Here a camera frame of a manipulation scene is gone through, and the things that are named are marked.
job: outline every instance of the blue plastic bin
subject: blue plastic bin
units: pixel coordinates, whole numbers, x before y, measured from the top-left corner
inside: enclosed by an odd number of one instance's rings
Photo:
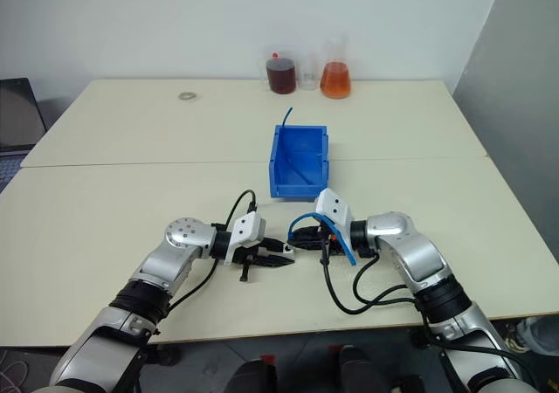
[[[317,197],[328,186],[327,128],[276,125],[269,174],[272,198]]]

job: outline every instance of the metal ring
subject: metal ring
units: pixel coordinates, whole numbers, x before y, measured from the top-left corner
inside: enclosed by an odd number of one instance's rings
[[[182,92],[178,95],[178,99],[180,100],[191,100],[194,98],[196,98],[196,94],[194,92]]]

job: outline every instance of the white wall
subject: white wall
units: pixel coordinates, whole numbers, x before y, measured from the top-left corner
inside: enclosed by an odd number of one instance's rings
[[[495,0],[454,93],[557,261],[558,13],[559,0]]]
[[[98,77],[255,78],[264,47],[346,34],[356,79],[452,90],[493,0],[0,0],[0,78],[66,107]]]

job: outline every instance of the tabletop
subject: tabletop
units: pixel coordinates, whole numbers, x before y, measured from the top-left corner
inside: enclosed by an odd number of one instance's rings
[[[267,162],[22,169],[0,194],[0,345],[71,344],[159,245],[168,222],[223,222],[246,188],[257,192],[266,235],[285,239],[289,223],[314,205],[271,199],[266,171]],[[408,213],[490,318],[559,311],[559,265],[489,158],[332,161],[330,187],[355,219]],[[297,251],[293,265],[253,267],[248,283],[239,282],[239,266],[220,265],[204,289],[162,322],[153,341],[420,322],[407,304],[342,313],[318,258]],[[351,281],[363,263],[332,261],[335,289],[351,307],[358,306]],[[210,265],[197,260],[178,295]],[[372,297],[399,283],[389,259],[381,258],[361,289]]]
[[[278,95],[257,80],[102,79],[23,166],[265,162],[289,107],[288,123],[328,126],[330,160],[486,155],[441,81],[354,81],[350,97],[331,100]]]

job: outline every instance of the red liquid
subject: red liquid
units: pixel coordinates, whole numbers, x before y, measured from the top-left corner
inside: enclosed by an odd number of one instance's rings
[[[347,98],[351,92],[348,66],[339,61],[327,63],[322,74],[321,90],[331,99]]]
[[[291,59],[270,59],[266,71],[272,92],[288,94],[295,91],[295,64]]]

